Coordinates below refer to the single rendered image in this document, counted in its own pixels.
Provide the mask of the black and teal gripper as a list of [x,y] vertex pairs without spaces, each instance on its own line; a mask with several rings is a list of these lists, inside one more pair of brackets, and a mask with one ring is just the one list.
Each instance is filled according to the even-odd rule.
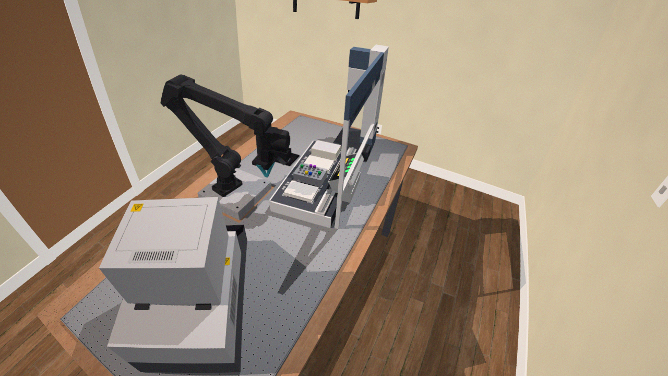
[[[268,147],[270,148],[270,147]],[[275,164],[275,160],[272,159],[270,163],[263,162],[261,161],[261,156],[260,156],[260,150],[266,150],[268,148],[259,148],[257,147],[257,157],[255,157],[254,160],[252,160],[252,165],[257,165],[257,167],[261,170],[261,172],[264,174],[265,178],[269,177],[270,171],[272,170],[273,165]],[[267,173],[266,173],[267,170]]]

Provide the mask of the white well plate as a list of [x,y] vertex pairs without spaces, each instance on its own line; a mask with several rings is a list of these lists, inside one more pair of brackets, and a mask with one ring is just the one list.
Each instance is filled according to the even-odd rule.
[[291,181],[283,195],[312,203],[318,191],[318,186],[306,185],[304,183]]
[[334,165],[334,160],[322,159],[320,157],[309,156],[304,164],[316,165],[316,167],[327,169],[327,173],[331,171],[332,165]]

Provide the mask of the black flat rectangular pad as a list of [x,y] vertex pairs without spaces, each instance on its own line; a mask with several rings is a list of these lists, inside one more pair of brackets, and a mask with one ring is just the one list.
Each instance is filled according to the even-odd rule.
[[[286,165],[289,165],[289,166],[290,166],[291,164],[293,164],[294,161],[295,161],[296,159],[298,159],[298,157],[299,157],[298,154],[294,154],[294,153],[291,153],[291,154],[292,154],[292,156],[291,156],[289,162],[287,162],[287,164],[286,164]],[[277,159],[275,159],[275,157],[274,157],[274,160],[275,160],[275,162],[278,162]],[[278,162],[278,163],[280,163],[280,162]]]

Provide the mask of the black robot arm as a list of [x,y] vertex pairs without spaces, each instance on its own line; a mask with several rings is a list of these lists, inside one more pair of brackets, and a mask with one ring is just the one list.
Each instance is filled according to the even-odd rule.
[[[275,157],[282,165],[287,164],[291,157],[290,135],[286,130],[271,127],[273,116],[268,110],[257,109],[253,105],[246,105],[227,96],[220,95],[210,89],[195,83],[195,80],[185,75],[177,75],[169,79],[164,85],[161,105],[172,110],[182,124],[193,134],[211,158],[211,163],[217,173],[217,183],[212,190],[224,197],[243,185],[233,173],[240,168],[241,156],[237,151],[223,146],[202,121],[194,114],[183,98],[191,99],[211,109],[218,110],[237,121],[243,122],[254,130],[257,147],[268,148],[260,150],[261,161],[270,163]],[[223,154],[223,156],[221,156]]]

